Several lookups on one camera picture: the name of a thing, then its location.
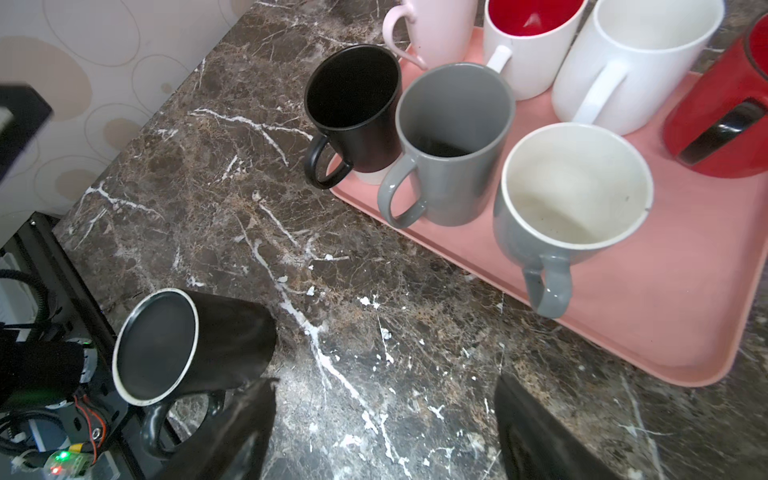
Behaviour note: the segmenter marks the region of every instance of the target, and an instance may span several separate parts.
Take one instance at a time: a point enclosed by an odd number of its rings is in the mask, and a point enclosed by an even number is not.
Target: wallpaper
[[[0,245],[61,215],[253,0],[1,0],[0,83],[54,114],[0,184]]]

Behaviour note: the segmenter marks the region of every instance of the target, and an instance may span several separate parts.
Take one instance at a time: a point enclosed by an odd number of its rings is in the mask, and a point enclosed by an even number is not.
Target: red mug
[[[664,123],[667,149],[711,177],[768,170],[768,12],[753,22]]]

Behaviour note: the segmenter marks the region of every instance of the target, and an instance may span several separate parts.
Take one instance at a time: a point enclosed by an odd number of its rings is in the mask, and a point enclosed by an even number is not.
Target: pink mug handle
[[[392,10],[387,12],[386,17],[384,17],[384,25],[382,25],[384,43],[387,47],[389,47],[389,50],[394,51],[397,55],[415,64],[422,70],[426,70],[427,64],[421,57],[418,55],[414,57],[410,53],[404,52],[395,46],[395,41],[392,39],[392,32],[395,29],[395,23],[403,17],[406,18],[407,22],[414,23],[416,21],[416,15],[413,11],[413,8],[408,3],[405,3],[404,5],[397,5],[396,7],[392,8]]]

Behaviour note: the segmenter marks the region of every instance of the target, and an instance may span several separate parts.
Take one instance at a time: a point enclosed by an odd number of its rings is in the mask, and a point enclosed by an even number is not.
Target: brown marble
[[[768,8],[728,3],[699,69]],[[500,371],[622,477],[765,478],[768,279],[731,373],[680,388],[307,185],[304,84],[330,53],[381,43],[391,6],[256,2],[129,143],[56,229],[111,325],[165,286],[267,305],[265,478],[504,478]],[[175,409],[182,433],[201,412]]]

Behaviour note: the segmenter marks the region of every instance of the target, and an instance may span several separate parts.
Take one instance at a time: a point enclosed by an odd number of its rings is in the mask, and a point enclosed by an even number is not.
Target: mug rim
[[[502,129],[501,133],[499,133],[496,138],[494,138],[492,141],[490,141],[487,145],[485,145],[483,148],[479,150],[475,150],[471,153],[468,153],[466,155],[461,155],[459,157],[437,157],[435,155],[428,154],[426,152],[421,151],[421,149],[416,148],[410,140],[406,137],[406,134],[402,132],[402,126],[400,125],[400,111],[401,107],[403,106],[403,100],[406,98],[408,93],[411,91],[414,85],[418,84],[423,78],[428,78],[431,74],[434,74],[437,71],[446,70],[448,68],[454,68],[454,67],[472,67],[472,68],[480,68],[484,71],[486,71],[489,74],[492,74],[493,77],[496,79],[497,82],[504,88],[504,90],[507,92],[507,96],[510,101],[510,111],[509,116],[507,117],[507,121],[505,123],[504,128]],[[472,63],[470,61],[459,61],[456,63],[449,63],[446,65],[441,65],[440,67],[433,68],[431,70],[428,70],[424,72],[423,74],[419,75],[402,93],[402,97],[400,98],[400,102],[397,104],[397,109],[395,110],[395,129],[397,130],[397,136],[400,139],[402,143],[405,144],[405,146],[418,151],[420,157],[426,157],[429,160],[434,161],[445,161],[445,162],[456,162],[456,161],[464,161],[464,160],[471,160],[475,156],[479,154],[484,154],[488,151],[490,151],[493,147],[498,145],[500,141],[503,141],[504,138],[506,138],[509,135],[509,129],[512,126],[512,122],[515,119],[515,113],[517,112],[517,102],[515,101],[515,94],[512,93],[512,88],[509,86],[509,84],[504,80],[504,78],[497,73],[492,68],[488,68],[485,65],[480,65],[478,63]]]
[[[643,174],[646,180],[647,199],[646,199],[646,204],[645,204],[643,213],[623,232],[619,233],[618,235],[608,240],[603,240],[601,242],[569,243],[569,242],[564,242],[563,240],[557,240],[555,238],[548,237],[547,235],[544,235],[543,233],[536,230],[531,224],[529,224],[527,221],[525,221],[525,219],[523,219],[523,217],[520,215],[520,213],[518,213],[517,209],[515,208],[515,205],[512,203],[511,198],[509,197],[509,187],[507,185],[507,176],[508,176],[507,173],[509,172],[509,165],[511,163],[510,160],[515,155],[515,152],[517,152],[518,148],[521,145],[523,145],[523,143],[526,140],[528,140],[531,137],[534,137],[537,134],[540,134],[542,131],[551,130],[553,128],[573,128],[573,127],[589,128],[591,130],[600,131],[602,134],[608,134],[613,139],[618,140],[625,147],[627,147],[627,149],[632,153],[632,156],[636,160],[638,160],[638,163],[641,167],[641,170],[643,171]],[[631,234],[635,233],[637,229],[640,228],[640,226],[648,218],[648,215],[650,214],[650,209],[654,205],[654,178],[653,178],[653,175],[651,175],[650,173],[648,162],[645,161],[645,158],[643,157],[643,155],[637,150],[637,148],[634,147],[633,144],[629,143],[629,141],[627,141],[626,138],[615,134],[614,132],[608,130],[607,128],[598,127],[597,125],[593,125],[593,124],[561,122],[557,124],[545,125],[544,127],[537,128],[531,133],[525,135],[523,138],[520,139],[520,141],[517,144],[515,144],[515,146],[512,148],[512,150],[509,152],[509,154],[505,158],[504,167],[502,168],[502,180],[499,187],[502,189],[502,196],[504,197],[504,204],[507,207],[507,211],[514,217],[515,221],[517,221],[525,229],[525,231],[527,231],[537,239],[541,240],[542,242],[548,243],[550,245],[554,245],[555,247],[565,248],[568,250],[600,250],[621,242],[622,240],[628,238]]]
[[[764,11],[760,15],[757,16],[754,20],[752,20],[752,23],[750,26],[746,29],[746,33],[744,33],[743,36],[743,47],[744,47],[744,53],[746,53],[746,59],[752,65],[752,68],[754,68],[757,73],[760,74],[761,77],[763,77],[764,80],[768,81],[768,71],[764,71],[755,61],[754,56],[752,55],[752,48],[750,48],[750,38],[752,37],[752,34],[754,33],[755,27],[758,23],[760,23],[761,20],[763,20],[765,17],[768,17],[768,10]]]
[[[541,38],[549,34],[554,34],[557,31],[562,30],[569,24],[571,24],[576,18],[579,18],[581,13],[584,11],[585,8],[587,8],[587,3],[589,3],[589,0],[582,0],[581,7],[578,8],[576,13],[573,14],[572,17],[570,17],[565,22],[561,23],[557,27],[553,28],[552,30],[547,30],[544,33],[538,33],[536,35],[513,35],[511,33],[507,33],[506,31],[501,30],[499,27],[496,26],[496,24],[493,22],[493,19],[491,18],[491,13],[488,11],[488,5],[491,3],[492,0],[485,0],[485,19],[487,22],[485,24],[490,25],[491,28],[493,28],[497,33],[504,35],[507,38],[513,38],[516,40],[528,40],[533,38]]]
[[[187,359],[187,363],[184,365],[184,368],[181,370],[181,374],[179,375],[179,378],[176,379],[174,384],[170,386],[165,392],[160,394],[159,396],[154,397],[153,399],[138,399],[131,395],[128,390],[125,388],[125,385],[123,385],[123,381],[120,378],[120,372],[118,371],[118,352],[120,351],[120,342],[123,338],[123,334],[125,333],[125,330],[133,324],[134,320],[141,314],[141,312],[144,311],[144,308],[147,306],[147,304],[154,299],[155,297],[159,296],[162,293],[177,293],[181,295],[192,307],[192,312],[194,314],[194,339],[192,341],[192,349],[190,350],[189,358]],[[187,371],[190,368],[190,365],[192,364],[192,359],[194,359],[195,351],[197,351],[197,341],[200,337],[200,318],[197,315],[197,307],[194,304],[194,301],[187,295],[186,292],[183,290],[179,290],[178,288],[163,288],[161,290],[158,290],[154,293],[150,293],[134,307],[134,309],[131,311],[131,313],[128,314],[128,317],[125,319],[125,323],[123,323],[123,326],[120,328],[120,333],[118,334],[118,339],[114,343],[114,352],[112,353],[112,379],[114,380],[114,386],[117,389],[120,396],[125,400],[126,402],[130,403],[131,405],[136,406],[149,406],[154,403],[157,403],[163,399],[165,399],[167,396],[170,395],[171,392],[176,389],[176,387],[179,386],[179,383],[181,383],[181,380],[184,379],[184,377],[187,374]]]
[[[395,70],[397,71],[397,86],[392,92],[392,95],[390,95],[389,100],[386,102],[386,104],[384,104],[384,106],[381,109],[379,109],[375,114],[371,115],[369,118],[359,122],[358,124],[354,124],[349,127],[328,127],[327,125],[321,122],[318,122],[310,112],[310,106],[307,104],[307,101],[306,101],[307,96],[310,94],[310,87],[312,86],[312,83],[314,83],[315,79],[317,78],[317,75],[320,73],[323,67],[326,67],[336,57],[344,55],[349,51],[356,50],[357,48],[365,48],[365,49],[374,48],[378,51],[386,53],[395,65]],[[390,106],[392,106],[392,102],[394,102],[394,100],[397,98],[398,93],[400,93],[401,90],[402,90],[402,70],[400,68],[400,62],[397,60],[395,55],[392,52],[390,52],[387,48],[384,48],[380,45],[373,45],[369,43],[359,43],[357,45],[350,45],[349,47],[342,48],[341,50],[332,53],[328,58],[320,62],[320,65],[317,65],[317,68],[315,68],[315,71],[312,72],[312,74],[310,75],[310,79],[307,81],[306,86],[304,87],[304,111],[306,112],[306,116],[310,118],[312,123],[314,123],[315,126],[320,129],[323,129],[326,131],[350,131],[356,128],[360,128],[374,121],[375,119],[379,118],[382,112],[386,111]]]
[[[615,47],[620,48],[622,50],[626,50],[626,51],[632,51],[634,53],[666,54],[666,53],[671,53],[671,52],[675,52],[675,51],[686,50],[687,48],[690,48],[690,47],[694,46],[695,44],[701,42],[705,38],[709,38],[712,35],[714,35],[715,31],[717,31],[717,29],[723,24],[723,20],[725,19],[725,4],[723,3],[723,0],[714,0],[715,2],[717,2],[717,7],[720,9],[719,15],[717,16],[718,20],[703,35],[700,35],[700,36],[696,37],[694,40],[689,41],[686,44],[678,45],[677,47],[669,47],[669,48],[635,48],[635,47],[631,47],[630,45],[625,45],[625,44],[621,43],[620,41],[614,39],[613,37],[611,37],[603,29],[603,26],[600,25],[600,19],[599,19],[600,7],[605,2],[611,2],[611,1],[616,1],[616,0],[598,0],[598,2],[595,4],[594,8],[592,9],[592,13],[590,15],[591,17],[594,17],[594,27],[595,27],[595,29],[597,29],[597,31],[598,31],[598,33],[600,34],[601,37],[603,37],[606,40],[608,40]]]

